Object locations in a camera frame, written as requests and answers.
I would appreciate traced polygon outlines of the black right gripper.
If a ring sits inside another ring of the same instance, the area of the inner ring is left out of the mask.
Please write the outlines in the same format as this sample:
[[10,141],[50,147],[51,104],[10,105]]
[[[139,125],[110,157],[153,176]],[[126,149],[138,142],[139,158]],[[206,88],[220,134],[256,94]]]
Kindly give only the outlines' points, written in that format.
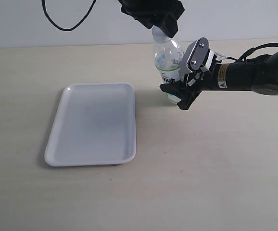
[[179,109],[189,110],[191,104],[204,90],[220,90],[218,83],[219,61],[199,62],[182,61],[182,81],[163,83],[162,92],[182,97],[177,103]]

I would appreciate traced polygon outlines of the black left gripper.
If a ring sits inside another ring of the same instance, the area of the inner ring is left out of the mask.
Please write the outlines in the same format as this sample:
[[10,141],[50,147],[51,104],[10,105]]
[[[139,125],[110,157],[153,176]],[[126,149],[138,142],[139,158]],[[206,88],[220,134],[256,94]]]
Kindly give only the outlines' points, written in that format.
[[160,28],[168,37],[178,32],[177,20],[185,8],[179,0],[119,0],[121,12],[132,16],[147,29]]

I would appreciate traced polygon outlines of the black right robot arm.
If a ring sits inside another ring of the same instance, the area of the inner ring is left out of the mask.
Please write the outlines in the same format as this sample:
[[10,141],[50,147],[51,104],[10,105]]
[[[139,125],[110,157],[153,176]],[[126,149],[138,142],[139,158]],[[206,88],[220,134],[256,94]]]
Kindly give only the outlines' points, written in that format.
[[164,83],[160,89],[179,98],[188,110],[202,91],[253,91],[278,96],[278,43],[248,49],[232,63],[209,47],[207,38],[191,43],[180,62],[182,79]]

